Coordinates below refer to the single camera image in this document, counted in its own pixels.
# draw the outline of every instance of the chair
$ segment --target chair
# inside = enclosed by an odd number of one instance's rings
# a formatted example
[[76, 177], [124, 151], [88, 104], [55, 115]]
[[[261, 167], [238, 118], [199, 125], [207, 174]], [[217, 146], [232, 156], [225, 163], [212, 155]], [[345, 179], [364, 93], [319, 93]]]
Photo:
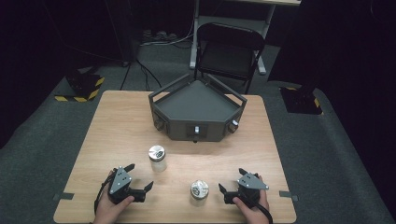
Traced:
[[244, 80], [248, 94], [265, 41], [256, 31], [220, 23], [206, 23], [197, 31], [197, 71]]

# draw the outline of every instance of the table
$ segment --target table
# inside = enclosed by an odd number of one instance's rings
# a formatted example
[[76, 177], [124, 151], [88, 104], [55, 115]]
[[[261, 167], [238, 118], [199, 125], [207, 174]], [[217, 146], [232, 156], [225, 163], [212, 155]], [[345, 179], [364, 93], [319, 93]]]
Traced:
[[[271, 19], [274, 15], [276, 5], [283, 5], [283, 6], [299, 6], [300, 0], [233, 0], [233, 1], [241, 1], [241, 2], [248, 2], [248, 3], [261, 3], [261, 4], [268, 4], [270, 5], [270, 9], [268, 14], [263, 21], [253, 21], [253, 20], [241, 20], [241, 19], [234, 19], [234, 18], [222, 18], [222, 17], [207, 17], [207, 16], [200, 16], [199, 15], [199, 0], [195, 0], [195, 14], [194, 14], [194, 36], [192, 40], [192, 47], [191, 47], [191, 57], [190, 57], [190, 68], [195, 68], [195, 59], [197, 53], [197, 30], [200, 25], [209, 23], [209, 22], [219, 22], [239, 27], [245, 27], [248, 29], [252, 29], [257, 31], [259, 34], [262, 34], [262, 37], [267, 36], [268, 29], [270, 27]], [[260, 74], [266, 74], [264, 63], [262, 62], [262, 57], [260, 57], [258, 62], [258, 67]]]
[[[220, 142], [172, 141], [158, 132], [149, 108], [150, 92], [105, 91], [92, 118], [76, 163], [64, 189], [72, 200], [61, 199], [54, 220], [57, 223], [89, 223], [94, 219], [93, 201], [108, 172], [118, 166], [135, 164], [129, 172], [131, 188], [153, 188], [144, 203], [132, 203], [119, 223], [241, 223], [245, 218], [233, 204], [225, 204], [219, 192], [237, 189], [238, 168], [259, 173], [269, 186], [268, 201], [275, 223], [296, 219], [291, 198], [279, 197], [289, 191], [276, 143], [262, 98], [245, 95], [247, 105], [239, 129]], [[167, 168], [154, 173], [149, 149], [166, 150]], [[209, 186], [203, 204], [191, 200], [190, 186], [197, 179]]]

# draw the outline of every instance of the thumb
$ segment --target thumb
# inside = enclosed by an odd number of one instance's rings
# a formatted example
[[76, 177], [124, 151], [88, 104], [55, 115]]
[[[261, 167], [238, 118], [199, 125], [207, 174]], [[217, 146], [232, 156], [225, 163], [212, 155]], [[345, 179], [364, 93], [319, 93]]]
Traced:
[[117, 204], [115, 206], [116, 210], [121, 213], [126, 207], [128, 207], [129, 204], [131, 204], [134, 201], [134, 196], [129, 196], [125, 198], [122, 202]]
[[235, 205], [241, 210], [242, 214], [244, 214], [245, 217], [248, 217], [248, 214], [251, 212], [251, 210], [240, 200], [238, 197], [233, 198], [233, 202]]

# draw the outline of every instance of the jar lid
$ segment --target jar lid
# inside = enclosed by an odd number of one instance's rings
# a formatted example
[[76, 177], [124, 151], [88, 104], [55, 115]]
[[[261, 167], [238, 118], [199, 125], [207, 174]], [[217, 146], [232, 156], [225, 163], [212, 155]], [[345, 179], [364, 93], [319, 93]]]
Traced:
[[152, 161], [161, 161], [165, 158], [165, 149], [162, 146], [154, 146], [148, 151], [148, 156]]
[[204, 199], [209, 193], [209, 186], [203, 180], [196, 180], [191, 184], [191, 195], [194, 199]]

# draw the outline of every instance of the chair backrest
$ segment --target chair backrest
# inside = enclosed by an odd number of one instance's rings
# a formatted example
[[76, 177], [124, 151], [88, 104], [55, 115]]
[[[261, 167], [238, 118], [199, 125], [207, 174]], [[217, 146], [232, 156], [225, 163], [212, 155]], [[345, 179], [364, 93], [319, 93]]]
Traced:
[[253, 50], [262, 50], [265, 45], [263, 37], [254, 30], [214, 22], [201, 25], [197, 38], [199, 45], [209, 41]]

